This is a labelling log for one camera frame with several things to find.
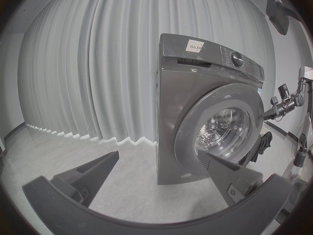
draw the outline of gray floor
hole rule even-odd
[[[272,131],[273,141],[264,155],[249,168],[263,173],[282,175],[292,160],[293,140]],[[119,161],[90,205],[90,209],[111,217],[135,222],[169,223],[203,217],[224,208],[227,204],[214,183],[201,180],[181,185],[156,184],[155,144],[142,138],[134,143],[117,143],[58,136],[31,127],[22,127],[6,141],[8,151],[2,182],[26,219],[41,233],[51,234],[39,220],[22,192],[22,185],[43,175],[53,175],[77,167],[108,152],[119,150]],[[302,179],[313,175],[313,162],[306,160]],[[278,224],[273,222],[264,235],[271,234]]]

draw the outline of washing machine door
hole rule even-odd
[[[197,154],[204,150],[237,163],[252,148],[262,128],[264,107],[247,84],[221,86],[188,111],[176,133],[174,150],[186,170],[205,174]]]

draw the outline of control panel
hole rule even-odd
[[[264,69],[261,65],[258,65],[255,61],[239,52],[222,45],[221,53],[224,66],[233,68],[251,78],[264,82]]]

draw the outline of label sticker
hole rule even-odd
[[[203,44],[204,44],[204,42],[199,42],[196,40],[189,39],[188,45],[186,47],[186,51],[199,53],[202,49]]]
[[[258,88],[258,94],[261,96],[262,95],[262,89]]]

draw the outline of ceiling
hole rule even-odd
[[[23,0],[14,12],[5,34],[25,33],[41,9],[51,0]]]

